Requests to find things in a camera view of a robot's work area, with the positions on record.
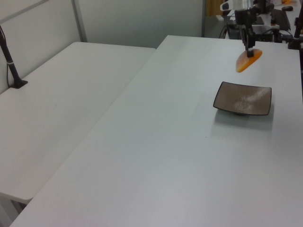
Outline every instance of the table surface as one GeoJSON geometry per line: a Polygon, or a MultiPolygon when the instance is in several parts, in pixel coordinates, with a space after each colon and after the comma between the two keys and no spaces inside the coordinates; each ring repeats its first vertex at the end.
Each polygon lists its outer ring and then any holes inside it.
{"type": "Polygon", "coordinates": [[[155,50],[73,43],[0,95],[0,195],[28,203],[155,50]]]}
{"type": "Polygon", "coordinates": [[[300,227],[303,102],[299,52],[168,36],[12,224],[300,227]],[[268,116],[213,108],[222,81],[272,87],[268,116]]]}

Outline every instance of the white wall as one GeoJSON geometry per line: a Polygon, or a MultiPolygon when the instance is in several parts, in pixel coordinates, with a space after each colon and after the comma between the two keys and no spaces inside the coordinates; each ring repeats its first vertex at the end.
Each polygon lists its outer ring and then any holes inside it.
{"type": "Polygon", "coordinates": [[[203,0],[76,2],[88,42],[157,48],[167,35],[201,37],[203,0]]]}
{"type": "MultiPolygon", "coordinates": [[[[1,26],[21,78],[80,40],[71,0],[49,0],[1,26]]],[[[6,60],[0,51],[0,93],[6,89],[6,60]]]]}

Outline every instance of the black cable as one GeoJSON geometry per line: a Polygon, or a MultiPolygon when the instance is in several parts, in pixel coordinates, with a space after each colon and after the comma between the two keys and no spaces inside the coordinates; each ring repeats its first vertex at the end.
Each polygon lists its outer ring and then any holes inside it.
{"type": "Polygon", "coordinates": [[[10,85],[9,85],[9,65],[6,64],[6,82],[8,84],[8,87],[10,88],[10,85]]]}
{"type": "Polygon", "coordinates": [[[0,25],[0,31],[1,31],[1,33],[3,34],[3,38],[4,38],[4,41],[5,41],[5,44],[6,44],[6,37],[5,37],[4,31],[2,30],[1,25],[0,25]]]}
{"type": "MultiPolygon", "coordinates": [[[[283,31],[285,31],[285,30],[283,30],[283,31]]],[[[291,34],[289,31],[285,31],[285,32],[288,32],[292,36],[292,38],[293,38],[293,34],[291,34]]]]}
{"type": "Polygon", "coordinates": [[[225,29],[226,25],[224,25],[224,27],[222,28],[220,34],[219,34],[219,39],[221,38],[221,34],[222,34],[222,31],[225,29]]]}
{"type": "MultiPolygon", "coordinates": [[[[5,41],[5,44],[6,44],[6,37],[5,37],[5,34],[4,34],[3,30],[2,30],[1,25],[0,25],[0,32],[2,33],[4,41],[5,41]]],[[[6,63],[6,82],[8,84],[8,87],[10,88],[10,86],[9,86],[9,65],[7,63],[6,63]]]]}
{"type": "Polygon", "coordinates": [[[269,29],[269,30],[263,32],[261,35],[264,35],[264,34],[267,33],[267,32],[273,32],[273,30],[276,30],[276,28],[271,28],[271,29],[269,29]]]}

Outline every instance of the square plate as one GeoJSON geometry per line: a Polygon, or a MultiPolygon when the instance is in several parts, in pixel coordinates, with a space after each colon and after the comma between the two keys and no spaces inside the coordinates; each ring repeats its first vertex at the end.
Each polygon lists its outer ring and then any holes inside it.
{"type": "Polygon", "coordinates": [[[269,114],[271,93],[271,87],[222,82],[213,107],[239,115],[264,116],[269,114]]]}

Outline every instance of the black stand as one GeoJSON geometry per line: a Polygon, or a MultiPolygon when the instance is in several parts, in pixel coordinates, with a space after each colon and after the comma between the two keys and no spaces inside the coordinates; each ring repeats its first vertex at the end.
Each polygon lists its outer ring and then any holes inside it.
{"type": "Polygon", "coordinates": [[[18,75],[18,72],[17,72],[17,69],[15,67],[14,61],[11,58],[11,55],[9,53],[8,46],[6,45],[6,39],[5,39],[5,36],[4,36],[3,31],[2,31],[1,26],[0,26],[0,46],[1,46],[1,49],[2,49],[2,51],[4,53],[6,62],[9,65],[9,69],[11,71],[11,75],[14,78],[14,85],[12,85],[11,87],[19,89],[22,86],[24,86],[25,84],[27,84],[27,81],[21,80],[21,78],[18,75]]]}
{"type": "Polygon", "coordinates": [[[301,40],[300,40],[300,34],[301,29],[303,27],[303,5],[301,6],[297,27],[295,29],[294,38],[291,40],[291,42],[288,43],[288,48],[292,50],[300,50],[301,49],[301,40]]]}

